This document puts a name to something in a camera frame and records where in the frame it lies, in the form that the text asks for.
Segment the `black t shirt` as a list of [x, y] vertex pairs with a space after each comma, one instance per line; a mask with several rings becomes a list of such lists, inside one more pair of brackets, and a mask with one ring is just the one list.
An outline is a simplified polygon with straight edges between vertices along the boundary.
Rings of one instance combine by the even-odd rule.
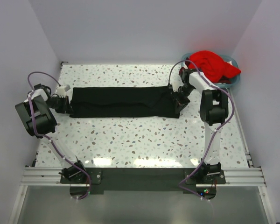
[[73, 89], [72, 118], [179, 118], [168, 86]]

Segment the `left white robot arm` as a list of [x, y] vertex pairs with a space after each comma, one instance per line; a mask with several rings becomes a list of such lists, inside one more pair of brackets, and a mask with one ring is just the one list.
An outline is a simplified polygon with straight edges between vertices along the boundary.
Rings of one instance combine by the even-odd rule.
[[30, 136], [41, 139], [59, 160], [62, 170], [59, 173], [70, 183], [85, 183], [87, 171], [78, 157], [65, 145], [56, 132], [57, 121], [51, 111], [71, 115], [67, 91], [69, 85], [58, 86], [56, 93], [50, 88], [37, 84], [28, 93], [27, 99], [17, 104], [15, 109]]

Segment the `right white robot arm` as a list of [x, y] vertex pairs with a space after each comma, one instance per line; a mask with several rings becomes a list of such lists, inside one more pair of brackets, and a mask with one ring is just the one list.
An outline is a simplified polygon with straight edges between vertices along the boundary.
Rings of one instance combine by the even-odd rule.
[[179, 113], [188, 105], [188, 96], [196, 89], [201, 94], [199, 115], [205, 129], [203, 157], [186, 180], [210, 183], [221, 173], [220, 137], [229, 114], [227, 92], [215, 86], [199, 70], [182, 68], [179, 76], [183, 85], [171, 93], [175, 111]]

